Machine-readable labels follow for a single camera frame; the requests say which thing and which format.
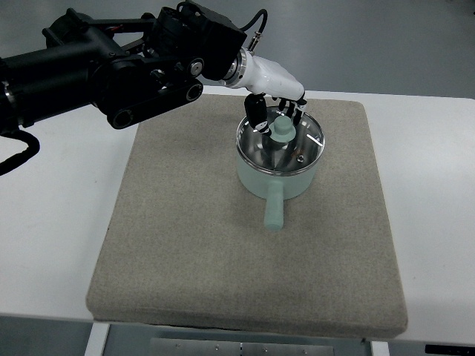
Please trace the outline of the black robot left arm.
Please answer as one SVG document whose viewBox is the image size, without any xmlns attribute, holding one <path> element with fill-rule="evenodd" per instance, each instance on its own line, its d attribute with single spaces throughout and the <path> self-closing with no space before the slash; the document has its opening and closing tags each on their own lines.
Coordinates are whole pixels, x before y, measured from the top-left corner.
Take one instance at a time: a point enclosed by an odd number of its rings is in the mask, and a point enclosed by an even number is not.
<svg viewBox="0 0 475 356">
<path fill-rule="evenodd" d="M 93 105 L 123 129 L 187 105 L 202 79 L 230 77 L 246 40 L 246 27 L 193 1 L 138 19 L 68 9 L 42 33 L 45 49 L 1 60 L 1 135 L 26 145 L 3 174 L 39 152 L 34 123 Z"/>
</svg>

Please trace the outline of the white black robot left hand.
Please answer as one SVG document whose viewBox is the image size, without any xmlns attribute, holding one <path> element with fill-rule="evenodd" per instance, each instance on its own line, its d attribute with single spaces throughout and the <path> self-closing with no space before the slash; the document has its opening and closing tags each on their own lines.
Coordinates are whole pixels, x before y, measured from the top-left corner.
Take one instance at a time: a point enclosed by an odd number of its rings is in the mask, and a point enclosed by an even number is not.
<svg viewBox="0 0 475 356">
<path fill-rule="evenodd" d="M 279 109 L 297 125 L 306 109 L 304 86 L 280 64 L 240 49 L 221 84 L 233 89 L 245 88 L 250 94 L 245 99 L 249 125 L 264 136 L 271 136 L 264 97 L 279 99 Z"/>
</svg>

